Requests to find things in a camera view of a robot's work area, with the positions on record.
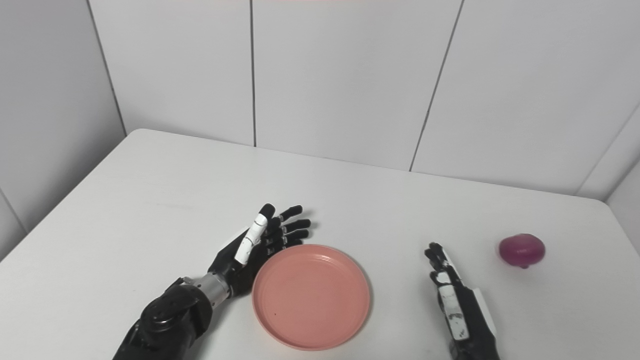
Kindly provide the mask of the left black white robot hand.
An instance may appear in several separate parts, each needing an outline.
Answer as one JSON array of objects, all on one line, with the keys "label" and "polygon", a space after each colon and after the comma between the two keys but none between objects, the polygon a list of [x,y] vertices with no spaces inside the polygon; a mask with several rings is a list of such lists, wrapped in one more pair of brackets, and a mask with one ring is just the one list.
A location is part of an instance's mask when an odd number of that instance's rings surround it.
[{"label": "left black white robot hand", "polygon": [[308,218],[296,219],[302,212],[303,207],[295,205],[277,214],[274,205],[266,203],[247,230],[217,253],[208,272],[226,285],[228,298],[249,294],[270,258],[304,243],[312,223]]}]

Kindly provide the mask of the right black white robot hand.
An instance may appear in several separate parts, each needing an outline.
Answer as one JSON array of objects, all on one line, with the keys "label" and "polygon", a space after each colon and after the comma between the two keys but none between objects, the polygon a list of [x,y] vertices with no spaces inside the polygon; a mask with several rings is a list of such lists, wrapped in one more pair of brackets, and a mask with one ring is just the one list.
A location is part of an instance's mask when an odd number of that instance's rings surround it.
[{"label": "right black white robot hand", "polygon": [[478,288],[467,287],[443,246],[432,242],[424,251],[438,292],[438,305],[450,335],[453,360],[498,360],[496,327]]}]

